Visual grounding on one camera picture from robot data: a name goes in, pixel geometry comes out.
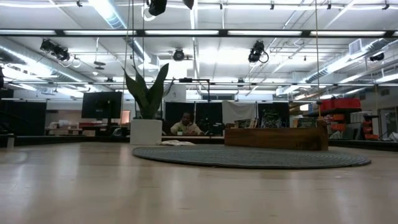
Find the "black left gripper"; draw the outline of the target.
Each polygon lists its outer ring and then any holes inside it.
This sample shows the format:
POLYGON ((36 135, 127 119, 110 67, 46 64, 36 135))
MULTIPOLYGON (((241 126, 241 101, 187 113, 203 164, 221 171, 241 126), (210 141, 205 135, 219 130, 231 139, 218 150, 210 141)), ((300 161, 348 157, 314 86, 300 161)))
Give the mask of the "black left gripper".
MULTIPOLYGON (((183 0, 184 5, 189 9, 193 9, 195 0, 183 0)), ((167 0, 150 0, 149 1, 149 14, 158 16, 165 12, 167 7, 167 0)))

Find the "brown tea packet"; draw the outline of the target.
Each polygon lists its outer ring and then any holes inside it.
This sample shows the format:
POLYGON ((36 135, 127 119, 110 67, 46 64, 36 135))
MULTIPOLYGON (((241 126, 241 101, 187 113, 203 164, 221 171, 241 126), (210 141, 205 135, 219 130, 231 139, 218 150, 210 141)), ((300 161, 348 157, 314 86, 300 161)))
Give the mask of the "brown tea packet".
POLYGON ((257 127, 257 118, 240 119, 234 122, 234 127, 238 129, 253 129, 257 127))

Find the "dark blue tea packet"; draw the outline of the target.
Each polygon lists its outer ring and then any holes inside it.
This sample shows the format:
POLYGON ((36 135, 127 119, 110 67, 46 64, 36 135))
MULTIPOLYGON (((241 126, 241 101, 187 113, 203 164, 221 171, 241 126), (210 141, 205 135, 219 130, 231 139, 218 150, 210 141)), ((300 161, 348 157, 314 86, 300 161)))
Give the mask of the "dark blue tea packet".
POLYGON ((280 128, 282 124, 278 111, 264 109, 261 113, 261 128, 280 128))

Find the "dark printed tea packet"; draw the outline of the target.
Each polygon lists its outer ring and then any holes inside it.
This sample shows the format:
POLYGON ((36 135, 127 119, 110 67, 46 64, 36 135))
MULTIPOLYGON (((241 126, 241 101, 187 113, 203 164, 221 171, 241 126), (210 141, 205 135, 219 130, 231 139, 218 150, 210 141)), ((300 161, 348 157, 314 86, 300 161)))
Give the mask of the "dark printed tea packet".
POLYGON ((294 128, 316 128, 317 119, 314 117, 302 117, 293 120, 294 128))

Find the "wooden tea organizer box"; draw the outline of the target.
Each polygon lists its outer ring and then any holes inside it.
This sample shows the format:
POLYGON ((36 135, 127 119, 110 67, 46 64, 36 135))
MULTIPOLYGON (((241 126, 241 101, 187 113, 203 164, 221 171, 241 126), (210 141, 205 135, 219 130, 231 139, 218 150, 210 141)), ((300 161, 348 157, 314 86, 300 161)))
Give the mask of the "wooden tea organizer box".
POLYGON ((326 122, 317 121, 316 127, 304 128, 228 128, 224 133, 226 146, 327 151, 326 122))

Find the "black overhead light bar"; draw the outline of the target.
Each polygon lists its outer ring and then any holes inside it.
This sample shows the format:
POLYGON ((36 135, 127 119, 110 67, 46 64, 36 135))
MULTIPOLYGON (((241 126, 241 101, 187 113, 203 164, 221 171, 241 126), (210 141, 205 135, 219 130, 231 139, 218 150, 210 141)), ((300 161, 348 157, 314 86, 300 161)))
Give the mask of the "black overhead light bar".
POLYGON ((4 37, 259 37, 398 38, 398 30, 244 30, 244 29, 0 29, 4 37))

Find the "green snake plant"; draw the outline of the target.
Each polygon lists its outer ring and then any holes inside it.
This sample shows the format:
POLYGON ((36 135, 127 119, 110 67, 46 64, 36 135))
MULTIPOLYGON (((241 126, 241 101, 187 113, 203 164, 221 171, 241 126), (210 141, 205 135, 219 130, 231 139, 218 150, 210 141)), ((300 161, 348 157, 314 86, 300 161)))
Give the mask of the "green snake plant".
POLYGON ((160 68, 155 82, 150 88, 147 87, 144 78, 135 66, 133 66, 133 69, 136 71, 136 79, 131 78, 123 69, 127 90, 135 99, 142 119, 154 119, 164 95, 164 81, 169 72, 169 64, 167 63, 160 68))

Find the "black partition panel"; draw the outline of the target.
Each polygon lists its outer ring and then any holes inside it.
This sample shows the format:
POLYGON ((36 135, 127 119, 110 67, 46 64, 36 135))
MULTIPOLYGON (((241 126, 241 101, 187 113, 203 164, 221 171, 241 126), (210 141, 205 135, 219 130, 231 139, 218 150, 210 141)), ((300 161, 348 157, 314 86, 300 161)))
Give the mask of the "black partition panel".
POLYGON ((43 136, 46 103, 0 101, 0 134, 43 136))
POLYGON ((261 128, 261 113, 264 109, 274 109, 278 111, 282 124, 280 128, 290 127, 290 114, 288 103, 263 103, 258 105, 259 127, 261 128))
POLYGON ((222 136, 223 135, 223 117, 221 103, 190 102, 190 103, 169 103, 165 104, 165 116, 163 118, 163 135, 173 135, 170 132, 171 127, 179 122, 184 112, 192 116, 192 122, 195 123, 203 132, 204 136, 222 136))

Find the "white hanging sheet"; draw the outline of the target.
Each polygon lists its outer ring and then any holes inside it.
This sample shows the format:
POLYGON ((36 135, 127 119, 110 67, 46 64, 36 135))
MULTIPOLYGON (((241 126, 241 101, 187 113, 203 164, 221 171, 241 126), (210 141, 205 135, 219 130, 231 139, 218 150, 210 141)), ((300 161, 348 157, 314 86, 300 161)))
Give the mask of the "white hanging sheet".
POLYGON ((240 103, 232 101, 222 101, 223 123, 234 123, 237 120, 254 119, 256 117, 255 103, 240 103))

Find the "person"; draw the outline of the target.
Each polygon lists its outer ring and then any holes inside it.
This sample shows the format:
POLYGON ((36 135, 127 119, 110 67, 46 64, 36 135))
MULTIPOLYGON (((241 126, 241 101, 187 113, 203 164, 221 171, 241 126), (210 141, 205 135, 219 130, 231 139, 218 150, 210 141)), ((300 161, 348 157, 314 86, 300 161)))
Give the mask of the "person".
POLYGON ((179 133, 187 136, 204 135, 204 132, 192 122, 192 116, 188 112, 184 112, 181 120, 171 127, 170 132, 173 135, 178 135, 179 133))

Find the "white plant pot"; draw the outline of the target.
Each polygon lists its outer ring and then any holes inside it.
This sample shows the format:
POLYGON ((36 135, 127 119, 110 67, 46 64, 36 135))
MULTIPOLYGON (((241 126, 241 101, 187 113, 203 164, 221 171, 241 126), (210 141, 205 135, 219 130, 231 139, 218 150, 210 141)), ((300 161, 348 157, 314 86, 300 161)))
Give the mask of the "white plant pot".
POLYGON ((156 119, 133 119, 130 127, 130 144, 153 146, 162 142, 162 121, 156 119))

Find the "black computer monitor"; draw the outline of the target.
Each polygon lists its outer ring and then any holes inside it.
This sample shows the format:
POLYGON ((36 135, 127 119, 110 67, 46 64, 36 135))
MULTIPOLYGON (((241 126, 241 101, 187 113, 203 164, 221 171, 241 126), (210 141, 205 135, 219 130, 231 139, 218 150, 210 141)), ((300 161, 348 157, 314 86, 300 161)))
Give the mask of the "black computer monitor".
POLYGON ((122 92, 84 93, 81 117, 87 119, 118 119, 121 117, 122 92))

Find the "round grey woven mat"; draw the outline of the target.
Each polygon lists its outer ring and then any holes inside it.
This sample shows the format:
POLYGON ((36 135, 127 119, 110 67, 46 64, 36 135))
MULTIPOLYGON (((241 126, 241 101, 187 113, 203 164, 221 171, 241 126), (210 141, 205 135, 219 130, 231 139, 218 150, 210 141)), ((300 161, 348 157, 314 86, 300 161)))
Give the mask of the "round grey woven mat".
POLYGON ((137 147, 132 155, 152 161, 243 169, 329 169, 366 166, 365 156, 340 151, 295 151, 223 145, 137 147))

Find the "cluttered office desk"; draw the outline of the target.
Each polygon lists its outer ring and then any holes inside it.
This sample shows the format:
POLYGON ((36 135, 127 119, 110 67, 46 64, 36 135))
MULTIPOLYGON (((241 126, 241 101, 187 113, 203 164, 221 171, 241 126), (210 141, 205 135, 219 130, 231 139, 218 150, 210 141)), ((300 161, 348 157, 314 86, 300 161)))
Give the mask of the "cluttered office desk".
POLYGON ((46 136, 116 136, 127 137, 130 130, 127 124, 106 123, 103 121, 72 123, 67 120, 60 120, 59 122, 51 122, 45 128, 46 136))

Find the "black storage shelf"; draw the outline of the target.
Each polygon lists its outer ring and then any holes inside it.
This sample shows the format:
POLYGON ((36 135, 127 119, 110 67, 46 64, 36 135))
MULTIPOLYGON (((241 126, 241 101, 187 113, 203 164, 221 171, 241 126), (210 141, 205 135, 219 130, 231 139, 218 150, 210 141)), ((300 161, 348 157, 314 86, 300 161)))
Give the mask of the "black storage shelf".
POLYGON ((326 122, 329 139, 343 140, 378 140, 374 122, 378 115, 359 108, 337 108, 322 111, 320 114, 312 112, 305 117, 314 117, 326 122))

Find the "large red storage bin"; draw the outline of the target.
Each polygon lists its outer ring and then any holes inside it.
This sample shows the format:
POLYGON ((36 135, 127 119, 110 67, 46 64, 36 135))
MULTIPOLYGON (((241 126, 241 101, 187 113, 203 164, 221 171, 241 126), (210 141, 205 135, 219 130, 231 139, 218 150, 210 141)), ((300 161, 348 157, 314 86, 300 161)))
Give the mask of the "large red storage bin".
POLYGON ((360 109, 361 102, 358 98, 337 98, 333 100, 333 107, 338 109, 360 109))

